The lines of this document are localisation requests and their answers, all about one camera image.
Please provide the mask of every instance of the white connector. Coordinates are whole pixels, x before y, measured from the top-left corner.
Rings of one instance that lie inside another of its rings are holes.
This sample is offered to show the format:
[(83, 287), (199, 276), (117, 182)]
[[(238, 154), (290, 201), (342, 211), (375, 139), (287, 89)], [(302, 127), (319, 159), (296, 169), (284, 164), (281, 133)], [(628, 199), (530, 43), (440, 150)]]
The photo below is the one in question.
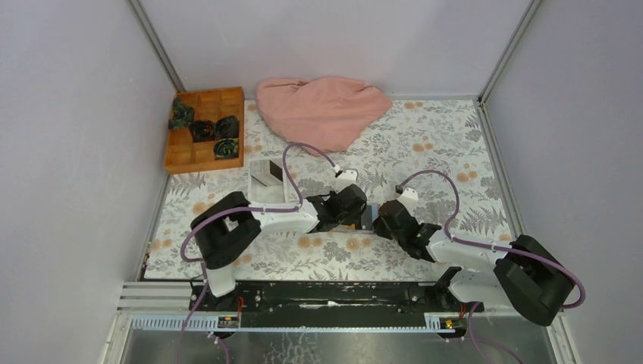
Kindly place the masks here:
[(400, 203), (404, 205), (409, 214), (418, 204), (418, 199), (418, 191), (410, 187), (405, 188), (402, 194), (397, 197), (397, 201), (400, 201)]
[(335, 191), (340, 192), (351, 184), (357, 184), (357, 171), (349, 169), (335, 177)]

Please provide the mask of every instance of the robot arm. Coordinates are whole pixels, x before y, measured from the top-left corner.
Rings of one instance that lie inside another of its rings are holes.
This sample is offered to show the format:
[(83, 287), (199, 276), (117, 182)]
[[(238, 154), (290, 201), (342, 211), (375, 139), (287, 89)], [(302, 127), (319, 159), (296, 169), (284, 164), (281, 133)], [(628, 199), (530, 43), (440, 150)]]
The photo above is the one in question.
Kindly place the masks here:
[(234, 208), (252, 208), (254, 211), (235, 212), (207, 224), (195, 234), (196, 244), (205, 262), (205, 273), (212, 294), (223, 296), (234, 290), (232, 263), (260, 234), (277, 232), (316, 233), (330, 231), (339, 224), (352, 224), (362, 215), (366, 195), (355, 185), (357, 172), (338, 172), (335, 190), (328, 195), (310, 196), (292, 212), (294, 204), (265, 204), (251, 202), (243, 193), (228, 194), (207, 211), (194, 219), (191, 228), (220, 212)]
[[(375, 233), (397, 241), (415, 259), (455, 265), (438, 282), (460, 302), (512, 306), (526, 319), (543, 326), (554, 320), (574, 288), (567, 276), (548, 265), (513, 253), (453, 242), (441, 226), (420, 224), (411, 216), (410, 211), (417, 201), (417, 192), (406, 188), (398, 199), (382, 205), (374, 223)], [(536, 239), (526, 235), (520, 235), (512, 243), (496, 246), (520, 249), (557, 262)]]

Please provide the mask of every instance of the table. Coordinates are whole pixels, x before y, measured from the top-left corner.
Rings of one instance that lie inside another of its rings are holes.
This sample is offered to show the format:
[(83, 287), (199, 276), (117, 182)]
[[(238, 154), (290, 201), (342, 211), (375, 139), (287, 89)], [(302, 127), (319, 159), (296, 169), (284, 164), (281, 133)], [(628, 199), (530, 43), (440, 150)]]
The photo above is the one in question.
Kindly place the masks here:
[[(181, 260), (179, 249), (190, 222), (229, 192), (248, 193), (248, 166), (255, 159), (280, 158), (284, 140), (274, 134), (246, 101), (246, 162), (243, 168), (175, 174), (144, 264), (145, 279), (189, 279), (201, 273), (198, 264)], [(472, 100), (395, 101), (370, 124), (346, 152), (331, 153), (342, 168), (359, 172), (358, 185), (369, 203), (394, 199), (394, 187), (422, 169), (449, 174), (460, 192), (460, 213), (451, 225), (489, 240), (511, 240), (507, 213), (494, 176)], [(304, 196), (327, 193), (334, 179), (329, 164), (293, 148), (287, 158)], [(439, 176), (422, 175), (409, 183), (418, 190), (413, 210), (420, 222), (443, 224), (455, 198)], [(289, 201), (296, 201), (291, 186)], [(191, 242), (188, 256), (199, 256)], [(288, 281), (436, 281), (447, 264), (415, 260), (398, 245), (359, 233), (282, 233), (256, 239), (234, 262), (237, 280)]]

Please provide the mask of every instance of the wire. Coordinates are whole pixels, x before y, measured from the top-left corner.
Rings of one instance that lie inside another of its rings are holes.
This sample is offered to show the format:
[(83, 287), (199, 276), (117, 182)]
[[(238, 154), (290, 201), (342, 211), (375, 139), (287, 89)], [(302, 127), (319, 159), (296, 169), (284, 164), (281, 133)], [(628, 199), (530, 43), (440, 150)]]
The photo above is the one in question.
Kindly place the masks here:
[[(284, 167), (284, 172), (286, 173), (286, 177), (290, 181), (290, 184), (293, 186), (293, 188), (295, 189), (295, 192), (297, 193), (297, 196), (299, 197), (299, 205), (298, 206), (293, 206), (293, 207), (288, 207), (288, 208), (280, 208), (280, 209), (271, 208), (271, 209), (265, 209), (265, 210), (262, 209), (262, 208), (259, 208), (259, 207), (235, 207), (233, 209), (227, 209), (227, 210), (224, 210), (224, 211), (219, 212), (217, 214), (214, 214), (213, 216), (210, 216), (209, 218), (201, 221), (200, 224), (195, 226), (194, 229), (192, 229), (191, 232), (189, 232), (188, 235), (185, 236), (185, 239), (183, 240), (183, 243), (181, 244), (181, 248), (180, 248), (180, 256), (181, 256), (181, 258), (182, 258), (182, 260), (184, 262), (188, 262), (188, 263), (201, 262), (201, 269), (203, 271), (203, 277), (204, 278), (207, 277), (207, 274), (206, 274), (207, 272), (205, 270), (205, 263), (203, 263), (203, 258), (188, 258), (185, 255), (185, 249), (187, 248), (187, 244), (190, 242), (190, 240), (192, 240), (194, 235), (196, 233), (198, 233), (199, 231), (201, 231), (201, 229), (203, 229), (207, 224), (210, 224), (214, 220), (217, 220), (219, 218), (222, 218), (224, 216), (228, 216), (230, 214), (234, 214), (234, 213), (237, 213), (237, 212), (296, 212), (296, 211), (299, 211), (301, 205), (303, 204), (303, 196), (301, 194), (300, 189), (295, 184), (295, 181), (293, 180), (292, 176), (290, 176), (290, 171), (288, 171), (288, 165), (286, 164), (286, 153), (288, 152), (288, 150), (290, 148), (292, 148), (294, 146), (305, 146), (306, 148), (310, 148), (310, 149), (316, 151), (317, 153), (322, 155), (324, 158), (326, 158), (326, 160), (328, 160), (328, 162), (331, 163), (332, 167), (335, 167), (335, 163), (333, 162), (331, 157), (326, 155), (326, 153), (324, 153), (323, 151), (321, 151), (317, 147), (311, 146), (310, 144), (307, 144), (307, 143), (291, 143), (291, 144), (289, 144), (286, 147), (286, 149), (284, 149), (284, 154), (281, 156), (281, 161), (282, 161), (282, 165)], [(179, 332), (179, 338), (177, 340), (177, 352), (176, 352), (176, 357), (175, 357), (175, 362), (176, 363), (179, 363), (180, 343), (183, 340), (183, 334), (185, 333), (185, 328), (187, 327), (188, 321), (190, 320), (190, 318), (192, 317), (192, 315), (196, 311), (196, 308), (199, 306), (199, 304), (203, 300), (203, 297), (205, 297), (205, 293), (208, 291), (208, 288), (209, 288), (209, 285), (208, 285), (208, 282), (206, 280), (205, 285), (203, 286), (203, 290), (201, 290), (201, 294), (199, 295), (199, 298), (196, 299), (196, 302), (194, 303), (194, 306), (190, 310), (190, 313), (187, 314), (187, 317), (185, 318), (185, 321), (183, 321), (183, 325), (181, 326), (181, 330)], [(229, 364), (230, 363), (230, 354), (228, 352), (229, 350), (228, 350), (227, 346), (223, 343), (223, 340), (221, 340), (221, 345), (223, 346), (223, 348), (225, 350), (226, 363)]]
[[(326, 158), (326, 160), (328, 160), (331, 163), (331, 166), (333, 166), (333, 167), (335, 166), (335, 163), (333, 162), (331, 157), (326, 155), (326, 153), (324, 153), (320, 149), (317, 149), (316, 147), (311, 146), (310, 144), (306, 144), (306, 143), (291, 143), (291, 144), (288, 144), (286, 149), (284, 149), (284, 154), (281, 156), (281, 161), (282, 161), (282, 165), (284, 166), (284, 172), (286, 173), (286, 177), (288, 178), (288, 180), (290, 181), (290, 184), (293, 186), (293, 188), (295, 189), (295, 192), (297, 193), (297, 197), (299, 198), (299, 205), (289, 207), (289, 208), (266, 209), (265, 212), (296, 212), (296, 211), (299, 211), (300, 206), (303, 204), (303, 196), (301, 194), (301, 191), (300, 191), (299, 187), (297, 187), (297, 184), (295, 184), (295, 181), (293, 180), (292, 176), (290, 176), (290, 171), (288, 171), (288, 165), (286, 164), (286, 153), (288, 152), (288, 150), (290, 148), (292, 148), (294, 146), (305, 146), (306, 148), (313, 149), (316, 152), (318, 152), (320, 155), (324, 156)], [(222, 212), (214, 214), (214, 215), (210, 216), (209, 218), (201, 221), (200, 224), (195, 226), (194, 229), (192, 229), (191, 232), (189, 232), (188, 235), (185, 236), (185, 239), (183, 240), (183, 243), (181, 244), (180, 256), (181, 256), (182, 260), (184, 262), (188, 262), (188, 263), (202, 262), (203, 258), (188, 258), (185, 255), (185, 249), (187, 248), (187, 244), (190, 242), (190, 240), (192, 240), (194, 235), (196, 233), (198, 233), (201, 229), (203, 229), (207, 224), (210, 224), (214, 220), (217, 220), (219, 218), (222, 218), (224, 216), (228, 216), (230, 214), (234, 214), (234, 213), (237, 213), (237, 212), (264, 212), (264, 209), (262, 209), (260, 207), (235, 207), (233, 209), (224, 210)]]
[(407, 184), (410, 180), (412, 180), (416, 176), (418, 176), (420, 174), (427, 174), (427, 173), (429, 173), (429, 174), (430, 173), (438, 174), (438, 175), (444, 177), (444, 179), (446, 179), (447, 182), (449, 182), (449, 184), (451, 185), (451, 188), (453, 188), (453, 193), (456, 195), (456, 208), (453, 210), (453, 214), (447, 219), (447, 221), (444, 222), (444, 234), (446, 234), (449, 239), (451, 239), (452, 241), (455, 241), (457, 243), (461, 243), (461, 244), (469, 245), (469, 246), (475, 246), (477, 248), (490, 249), (490, 250), (495, 249), (495, 250), (500, 250), (502, 252), (516, 254), (518, 256), (526, 256), (527, 258), (531, 258), (531, 259), (534, 259), (534, 260), (536, 260), (538, 262), (541, 262), (543, 264), (546, 264), (546, 265), (549, 265), (551, 267), (554, 267), (555, 269), (557, 269), (558, 271), (560, 271), (561, 273), (566, 275), (579, 288), (579, 298), (576, 300), (576, 302), (563, 305), (563, 308), (564, 309), (573, 309), (573, 308), (576, 308), (578, 306), (581, 306), (585, 302), (585, 286), (581, 283), (580, 279), (578, 277), (576, 277), (576, 275), (574, 275), (569, 269), (563, 267), (562, 265), (560, 265), (560, 264), (558, 264), (556, 262), (553, 262), (553, 261), (551, 261), (551, 260), (549, 260), (547, 258), (543, 258), (542, 256), (536, 255), (534, 253), (524, 252), (524, 251), (519, 250), (519, 249), (508, 248), (508, 247), (505, 247), (505, 246), (498, 246), (498, 245), (492, 246), (491, 244), (478, 243), (478, 242), (475, 242), (475, 241), (465, 240), (465, 239), (460, 239), (458, 237), (454, 237), (451, 234), (451, 232), (449, 231), (449, 224), (451, 224), (451, 222), (456, 218), (456, 215), (458, 215), (458, 212), (460, 212), (460, 194), (458, 193), (458, 189), (456, 188), (456, 184), (453, 182), (453, 180), (451, 178), (449, 178), (449, 176), (447, 176), (444, 172), (436, 171), (436, 170), (433, 170), (433, 169), (425, 169), (424, 171), (419, 171), (419, 172), (416, 172), (416, 173), (411, 174), (410, 176), (408, 176), (408, 178), (405, 179), (404, 182), (402, 182), (400, 184), (400, 187), (403, 187), (405, 184)]
[[(558, 271), (560, 271), (561, 273), (566, 275), (579, 288), (579, 298), (574, 303), (563, 305), (563, 308), (565, 308), (565, 309), (573, 309), (573, 308), (576, 308), (578, 306), (581, 306), (585, 302), (585, 296), (586, 296), (586, 294), (585, 294), (585, 286), (583, 286), (583, 284), (581, 283), (580, 279), (578, 277), (576, 277), (576, 275), (574, 275), (569, 269), (563, 267), (562, 265), (560, 265), (560, 264), (558, 264), (558, 263), (556, 263), (554, 261), (551, 261), (549, 259), (543, 258), (542, 256), (539, 256), (539, 255), (536, 255), (536, 254), (533, 254), (533, 253), (529, 253), (529, 252), (524, 252), (522, 250), (518, 250), (518, 249), (514, 249), (514, 248), (508, 248), (508, 247), (505, 247), (505, 246), (492, 246), (491, 244), (478, 243), (478, 242), (475, 242), (475, 241), (460, 239), (458, 237), (453, 236), (451, 234), (451, 232), (449, 231), (449, 225), (456, 218), (456, 216), (458, 215), (458, 212), (460, 212), (460, 194), (458, 193), (458, 189), (456, 187), (456, 184), (444, 172), (436, 171), (434, 169), (425, 169), (424, 171), (418, 171), (418, 172), (408, 176), (408, 178), (405, 179), (400, 184), (400, 187), (404, 187), (404, 185), (409, 183), (409, 181), (411, 181), (413, 178), (419, 176), (420, 174), (437, 174), (437, 175), (440, 175), (440, 176), (444, 177), (444, 179), (446, 179), (447, 182), (449, 182), (449, 184), (451, 185), (451, 188), (453, 188), (453, 194), (455, 194), (455, 196), (456, 196), (456, 208), (453, 210), (453, 214), (451, 214), (451, 216), (449, 216), (449, 218), (444, 222), (444, 234), (447, 235), (447, 237), (449, 239), (451, 239), (452, 241), (455, 241), (457, 243), (461, 243), (461, 244), (468, 245), (468, 246), (475, 246), (475, 247), (478, 247), (478, 248), (490, 249), (490, 250), (495, 249), (495, 250), (500, 250), (502, 252), (513, 253), (513, 254), (516, 254), (516, 255), (519, 255), (519, 256), (525, 256), (527, 258), (531, 258), (531, 259), (534, 259), (534, 260), (536, 260), (538, 262), (541, 262), (543, 264), (546, 264), (546, 265), (549, 265), (551, 267), (554, 267), (555, 269), (557, 269)], [(502, 345), (500, 343), (497, 343), (495, 341), (492, 341), (492, 340), (484, 340), (483, 341), (483, 339), (477, 339), (477, 338), (475, 338), (473, 336), (471, 317), (473, 316), (473, 312), (475, 311), (475, 308), (478, 307), (479, 304), (480, 304), (480, 302), (477, 302), (477, 303), (475, 303), (473, 305), (473, 307), (471, 308), (471, 311), (469, 312), (469, 319), (468, 319), (468, 321), (469, 321), (469, 334), (471, 336), (470, 340), (471, 340), (471, 342), (473, 342), (473, 345), (475, 346), (475, 349), (480, 353), (480, 355), (483, 358), (485, 358), (485, 360), (487, 362), (489, 362), (490, 364), (493, 364), (493, 362), (480, 350), (480, 347), (478, 346), (478, 342), (487, 342), (487, 344), (494, 345), (496, 347), (499, 347), (499, 348), (507, 351), (514, 358), (516, 358), (516, 360), (519, 363), (523, 364), (524, 362), (522, 361), (522, 359), (520, 359), (518, 354), (515, 353), (513, 350), (509, 349), (508, 347), (505, 347), (504, 345)]]
[(239, 317), (241, 316), (241, 309), (243, 308), (243, 297), (237, 297), (239, 307), (237, 308), (237, 325), (239, 324)]
[(475, 311), (475, 308), (476, 308), (476, 307), (478, 307), (478, 305), (479, 305), (479, 304), (480, 304), (480, 302), (476, 302), (476, 303), (474, 303), (474, 304), (473, 304), (473, 307), (471, 308), (471, 311), (469, 311), (469, 317), (468, 317), (468, 318), (467, 318), (467, 320), (466, 320), (466, 321), (467, 321), (467, 324), (468, 324), (468, 326), (469, 326), (469, 327), (468, 327), (469, 338), (471, 339), (471, 342), (473, 343), (473, 346), (474, 346), (474, 347), (475, 347), (475, 349), (478, 351), (478, 353), (480, 353), (480, 355), (481, 355), (483, 358), (485, 358), (485, 360), (486, 360), (489, 364), (494, 364), (494, 361), (493, 361), (493, 360), (491, 360), (491, 359), (489, 359), (489, 357), (487, 356), (487, 354), (485, 354), (485, 352), (483, 352), (483, 351), (480, 349), (480, 347), (478, 346), (477, 339), (475, 339), (475, 337), (473, 336), (473, 320), (471, 320), (471, 317), (473, 317), (473, 312)]
[(293, 185), (293, 187), (295, 189), (295, 192), (297, 193), (297, 198), (300, 201), (299, 205), (301, 206), (303, 204), (303, 196), (301, 194), (300, 189), (297, 188), (297, 185), (295, 184), (295, 181), (293, 180), (293, 177), (290, 176), (290, 171), (288, 171), (288, 164), (286, 164), (286, 153), (288, 153), (288, 150), (290, 150), (290, 148), (292, 148), (294, 146), (305, 146), (306, 148), (310, 148), (310, 149), (316, 151), (321, 156), (326, 158), (328, 163), (330, 163), (333, 168), (335, 167), (335, 162), (333, 162), (331, 157), (329, 157), (326, 153), (324, 153), (323, 151), (318, 149), (316, 146), (311, 146), (310, 144), (307, 144), (307, 143), (290, 143), (290, 144), (288, 144), (286, 149), (284, 149), (284, 153), (281, 155), (281, 165), (284, 167), (284, 172), (286, 172), (286, 178), (290, 181), (290, 184)]
[[(501, 343), (499, 343), (497, 341), (488, 340), (488, 339), (480, 339), (480, 338), (476, 338), (475, 340), (478, 341), (479, 343), (491, 345), (491, 346), (496, 347), (497, 349), (504, 350), (508, 354), (513, 356), (519, 364), (525, 364), (525, 362), (522, 361), (522, 359), (520, 359), (520, 356), (518, 356), (518, 354), (515, 351), (511, 350), (509, 347), (507, 347), (507, 346), (505, 346), (505, 345), (503, 345), (503, 344), (501, 344)], [(440, 342), (440, 343), (452, 344), (452, 343), (461, 343), (461, 342), (464, 342), (464, 341), (471, 341), (471, 338), (470, 337), (461, 337), (459, 340), (458, 339), (450, 339), (449, 341), (445, 341), (444, 339), (429, 339), (427, 341), (428, 342)]]
[(466, 314), (466, 305), (462, 303), (460, 305), (460, 315), (458, 316), (458, 320), (462, 320), (465, 314)]
[(225, 353), (225, 364), (230, 364), (230, 348), (227, 347), (225, 340), (221, 339), (220, 337), (217, 337), (217, 339), (215, 340), (215, 343), (221, 345), (221, 347), (223, 348), (223, 351)]
[[(205, 264), (203, 263), (201, 263), (201, 270), (203, 271), (203, 277), (205, 277)], [(181, 341), (183, 340), (183, 336), (185, 335), (185, 328), (187, 327), (188, 322), (190, 322), (192, 315), (194, 315), (196, 308), (199, 307), (199, 305), (201, 304), (203, 297), (205, 297), (205, 294), (208, 292), (208, 288), (209, 288), (208, 282), (206, 281), (205, 284), (203, 285), (203, 289), (201, 290), (201, 294), (199, 295), (199, 298), (196, 299), (196, 301), (194, 302), (194, 305), (192, 306), (192, 309), (187, 314), (187, 317), (185, 318), (185, 320), (183, 321), (183, 324), (181, 325), (181, 330), (179, 331), (179, 338), (177, 339), (177, 352), (176, 352), (176, 356), (174, 357), (175, 363), (179, 363), (180, 344), (181, 344)]]

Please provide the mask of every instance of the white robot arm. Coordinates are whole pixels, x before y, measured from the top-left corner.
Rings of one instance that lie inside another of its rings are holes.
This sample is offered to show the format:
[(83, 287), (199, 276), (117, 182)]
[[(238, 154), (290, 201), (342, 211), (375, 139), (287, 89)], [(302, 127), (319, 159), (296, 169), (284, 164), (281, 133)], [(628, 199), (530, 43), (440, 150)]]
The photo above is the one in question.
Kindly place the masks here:
[[(453, 265), (438, 283), (463, 303), (512, 306), (530, 321), (543, 326), (554, 320), (574, 288), (565, 274), (514, 253), (457, 243), (441, 226), (420, 224), (411, 216), (417, 202), (418, 193), (412, 188), (406, 188), (396, 200), (386, 202), (374, 223), (375, 233), (397, 241), (415, 259)], [(463, 235), (458, 238), (489, 243)], [(557, 263), (536, 239), (526, 235), (511, 243), (491, 242), (491, 245), (522, 250)]]

